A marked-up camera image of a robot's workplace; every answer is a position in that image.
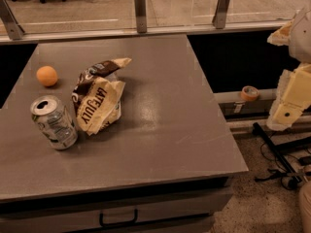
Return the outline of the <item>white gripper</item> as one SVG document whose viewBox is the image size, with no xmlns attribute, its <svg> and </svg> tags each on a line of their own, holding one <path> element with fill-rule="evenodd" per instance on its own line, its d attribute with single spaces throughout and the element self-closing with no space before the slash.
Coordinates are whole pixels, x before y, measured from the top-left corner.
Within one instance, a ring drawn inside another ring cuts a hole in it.
<svg viewBox="0 0 311 233">
<path fill-rule="evenodd" d="M 311 106 L 311 8 L 305 6 L 294 21 L 271 33 L 267 42 L 274 46 L 289 45 L 290 56 L 306 62 L 293 71 L 284 70 L 278 82 L 266 125 L 273 131 L 284 131 Z"/>
</svg>

